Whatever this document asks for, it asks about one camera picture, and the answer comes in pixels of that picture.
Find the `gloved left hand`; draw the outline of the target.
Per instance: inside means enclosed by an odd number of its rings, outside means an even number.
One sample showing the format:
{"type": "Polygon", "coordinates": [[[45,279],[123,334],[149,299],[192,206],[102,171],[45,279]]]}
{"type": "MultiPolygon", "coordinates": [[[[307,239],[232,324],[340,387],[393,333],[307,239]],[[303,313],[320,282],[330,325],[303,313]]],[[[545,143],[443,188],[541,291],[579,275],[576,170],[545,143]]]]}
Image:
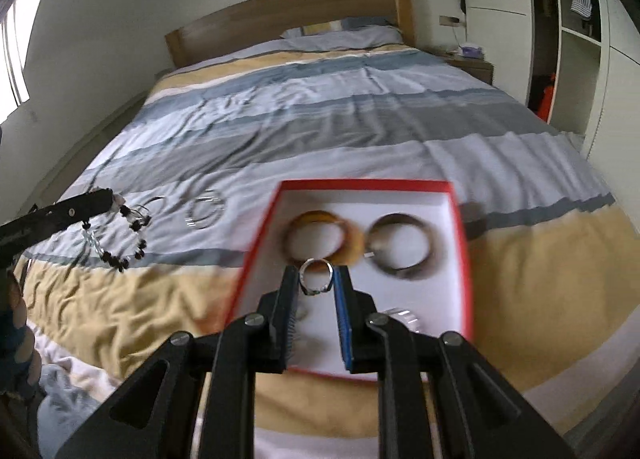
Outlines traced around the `gloved left hand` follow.
{"type": "Polygon", "coordinates": [[[20,286],[8,269],[1,271],[1,393],[23,399],[35,396],[41,357],[27,325],[27,307],[20,286]]]}

